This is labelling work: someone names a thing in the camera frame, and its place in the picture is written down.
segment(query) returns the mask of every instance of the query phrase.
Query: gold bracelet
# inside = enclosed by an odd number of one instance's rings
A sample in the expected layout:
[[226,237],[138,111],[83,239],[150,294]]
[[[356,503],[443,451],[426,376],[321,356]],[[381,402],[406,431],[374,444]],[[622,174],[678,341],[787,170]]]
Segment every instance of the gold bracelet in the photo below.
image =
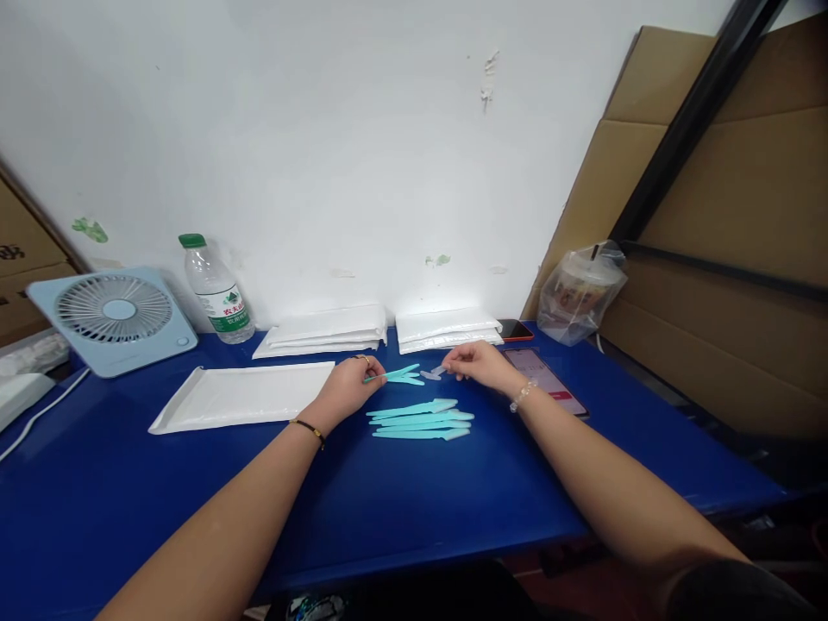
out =
[[300,424],[306,429],[311,430],[313,432],[313,435],[319,438],[319,442],[322,444],[322,448],[320,448],[319,450],[325,450],[325,436],[322,435],[322,431],[318,430],[313,425],[307,424],[305,421],[300,421],[298,418],[293,418],[291,420],[291,423]]

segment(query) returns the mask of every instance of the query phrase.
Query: smartphone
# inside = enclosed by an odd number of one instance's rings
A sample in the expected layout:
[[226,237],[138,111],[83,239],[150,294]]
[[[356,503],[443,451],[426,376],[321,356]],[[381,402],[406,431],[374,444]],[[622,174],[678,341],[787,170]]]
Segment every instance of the smartphone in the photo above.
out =
[[535,338],[532,331],[517,319],[499,319],[498,321],[503,326],[503,331],[500,333],[500,336],[505,342],[531,341]]
[[523,375],[536,381],[537,387],[548,392],[564,410],[581,420],[589,418],[587,408],[552,373],[552,369],[534,349],[504,349],[503,355]]

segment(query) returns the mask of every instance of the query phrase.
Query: fan grille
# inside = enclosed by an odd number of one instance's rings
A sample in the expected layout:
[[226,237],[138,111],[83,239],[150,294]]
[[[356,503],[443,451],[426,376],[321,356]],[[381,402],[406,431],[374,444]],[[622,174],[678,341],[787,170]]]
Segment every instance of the fan grille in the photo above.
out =
[[58,298],[61,323],[95,342],[148,338],[173,316],[167,295],[146,280],[122,274],[96,274],[79,280]]

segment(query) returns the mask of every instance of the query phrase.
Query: cardboard box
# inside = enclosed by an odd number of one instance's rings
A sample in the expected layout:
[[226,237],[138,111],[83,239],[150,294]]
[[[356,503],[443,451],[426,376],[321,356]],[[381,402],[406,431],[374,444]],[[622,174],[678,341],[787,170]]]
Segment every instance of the cardboard box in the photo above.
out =
[[65,260],[49,234],[0,181],[0,278]]
[[0,347],[51,325],[28,299],[27,286],[39,280],[54,280],[75,274],[69,264],[59,263],[0,278]]
[[612,303],[601,333],[743,433],[803,440],[828,433],[822,399],[623,299]]
[[540,289],[565,253],[609,236],[714,42],[702,34],[641,28],[521,317],[536,317]]
[[[641,242],[828,286],[828,13],[768,34]],[[714,39],[642,28],[524,308],[604,240]],[[737,431],[828,437],[828,308],[633,255],[600,334]]]
[[[768,34],[644,244],[828,286],[828,14]],[[652,257],[601,335],[743,433],[828,437],[828,308]]]

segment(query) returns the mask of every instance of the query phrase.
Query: forearm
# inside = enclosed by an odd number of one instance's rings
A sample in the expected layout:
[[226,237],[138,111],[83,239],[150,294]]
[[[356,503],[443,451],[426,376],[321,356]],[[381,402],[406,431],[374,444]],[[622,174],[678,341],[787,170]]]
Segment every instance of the forearm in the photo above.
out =
[[532,389],[520,416],[607,547],[669,577],[711,558],[745,557],[681,496],[601,434]]
[[319,450],[288,425],[138,570],[98,619],[237,619]]

